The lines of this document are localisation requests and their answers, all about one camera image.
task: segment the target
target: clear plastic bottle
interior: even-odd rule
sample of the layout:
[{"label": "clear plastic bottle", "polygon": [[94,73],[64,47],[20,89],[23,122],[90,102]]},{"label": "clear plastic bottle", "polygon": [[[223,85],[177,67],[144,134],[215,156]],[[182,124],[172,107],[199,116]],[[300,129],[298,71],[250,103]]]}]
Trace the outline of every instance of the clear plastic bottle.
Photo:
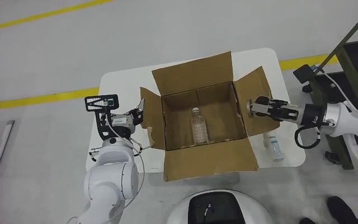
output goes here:
[{"label": "clear plastic bottle", "polygon": [[273,135],[272,132],[266,132],[263,134],[263,141],[265,143],[265,147],[270,150],[270,153],[272,155],[272,159],[277,162],[284,159],[279,143],[276,139],[276,136]]},{"label": "clear plastic bottle", "polygon": [[205,119],[200,116],[199,108],[192,109],[191,129],[195,144],[204,144],[209,141]]}]

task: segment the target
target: cardboard box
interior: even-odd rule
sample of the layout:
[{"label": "cardboard box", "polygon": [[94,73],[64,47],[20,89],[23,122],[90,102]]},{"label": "cardboard box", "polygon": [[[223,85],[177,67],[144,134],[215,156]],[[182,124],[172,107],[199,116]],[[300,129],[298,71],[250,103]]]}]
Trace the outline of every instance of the cardboard box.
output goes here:
[{"label": "cardboard box", "polygon": [[[280,126],[271,118],[247,114],[247,100],[271,96],[262,67],[233,81],[227,52],[152,73],[161,96],[140,89],[145,98],[142,127],[151,130],[152,148],[166,151],[165,181],[258,169],[248,136]],[[194,107],[206,120],[208,144],[194,144]]]}]

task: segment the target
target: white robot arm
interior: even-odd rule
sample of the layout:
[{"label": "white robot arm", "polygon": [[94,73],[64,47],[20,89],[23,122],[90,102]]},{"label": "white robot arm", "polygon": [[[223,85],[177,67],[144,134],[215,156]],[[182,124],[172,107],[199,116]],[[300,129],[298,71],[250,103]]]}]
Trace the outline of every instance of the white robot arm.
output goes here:
[{"label": "white robot arm", "polygon": [[[295,141],[304,149],[318,145],[321,140],[320,132],[331,137],[343,136],[347,145],[352,147],[352,153],[358,158],[358,146],[354,137],[358,136],[358,113],[347,101],[325,106],[305,104],[304,107],[298,107],[286,101],[260,96],[254,103],[251,100],[247,102],[247,110],[249,116],[269,116],[280,122],[302,125],[295,133]],[[315,128],[317,140],[310,146],[302,146],[298,142],[298,134],[309,128]]]},{"label": "white robot arm", "polygon": [[89,152],[96,164],[84,179],[83,190],[88,203],[77,223],[118,223],[126,207],[125,200],[133,200],[143,185],[142,181],[138,190],[138,170],[133,153],[135,150],[136,156],[141,157],[142,147],[139,144],[140,150],[137,151],[130,135],[134,133],[135,126],[143,121],[144,99],[125,114],[110,113],[110,110],[119,107],[117,95],[86,97],[85,103],[87,111],[96,114],[103,144],[101,148]]}]

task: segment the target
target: table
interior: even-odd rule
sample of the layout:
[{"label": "table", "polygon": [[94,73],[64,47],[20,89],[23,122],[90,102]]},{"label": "table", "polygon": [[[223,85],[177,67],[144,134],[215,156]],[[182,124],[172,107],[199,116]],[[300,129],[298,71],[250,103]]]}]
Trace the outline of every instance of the table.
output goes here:
[{"label": "table", "polygon": [[[139,104],[139,87],[145,87],[159,95],[158,87],[152,75],[152,70],[188,61],[190,60],[109,72],[102,77],[99,95],[117,94],[119,108],[112,112],[125,113]],[[232,53],[232,63],[234,80],[238,80],[262,66],[268,84],[271,87],[272,97],[288,102],[290,101],[277,55],[272,49],[262,48]],[[249,137],[259,168],[296,167],[300,166],[305,161],[306,155],[304,150],[299,148],[294,141],[294,133],[296,130],[297,125],[289,122],[281,122],[280,127],[275,130],[276,138],[279,141],[284,155],[284,160],[280,162],[273,162],[270,153],[263,145],[262,134]],[[143,147],[149,145],[147,130],[142,129],[140,125],[136,126],[136,131],[131,137],[140,142]],[[93,119],[92,134],[88,150],[101,146],[102,139],[98,135],[96,121]],[[142,152],[142,157],[145,164],[145,172],[163,172],[163,150],[148,148]],[[135,158],[135,162],[137,164],[142,164],[139,157]],[[94,164],[95,163],[91,160],[89,155],[87,155],[86,169],[89,170]],[[141,165],[138,165],[138,171],[143,172]]]}]

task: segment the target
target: person's foot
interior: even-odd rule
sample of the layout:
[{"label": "person's foot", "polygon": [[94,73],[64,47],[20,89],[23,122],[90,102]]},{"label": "person's foot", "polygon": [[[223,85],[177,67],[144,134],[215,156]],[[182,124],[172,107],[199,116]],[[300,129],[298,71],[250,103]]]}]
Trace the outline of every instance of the person's foot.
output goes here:
[{"label": "person's foot", "polygon": [[315,222],[313,222],[312,220],[310,220],[309,218],[303,218],[300,221],[300,224],[315,224]]},{"label": "person's foot", "polygon": [[339,224],[356,224],[357,218],[352,209],[338,196],[332,196],[327,199],[327,207],[332,217]]}]

